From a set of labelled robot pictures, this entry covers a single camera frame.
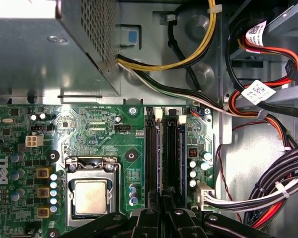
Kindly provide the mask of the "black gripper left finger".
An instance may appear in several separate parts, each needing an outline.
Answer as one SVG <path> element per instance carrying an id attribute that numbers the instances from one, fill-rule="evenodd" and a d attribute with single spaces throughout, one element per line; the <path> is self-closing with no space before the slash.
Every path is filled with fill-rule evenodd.
<path id="1" fill-rule="evenodd" d="M 159 238 L 159 193 L 148 192 L 148 207 L 134 211 L 129 218 L 114 212 L 61 235 L 62 238 Z"/>

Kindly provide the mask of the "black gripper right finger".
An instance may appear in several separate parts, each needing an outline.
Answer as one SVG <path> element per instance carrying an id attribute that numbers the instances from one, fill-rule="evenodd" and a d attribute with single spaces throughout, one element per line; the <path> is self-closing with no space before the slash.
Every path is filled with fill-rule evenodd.
<path id="1" fill-rule="evenodd" d="M 201 219 L 195 213 L 176 207 L 176 194 L 162 192 L 166 223 L 171 228 L 169 238 L 271 238 L 262 232 L 218 213 L 207 212 Z"/>

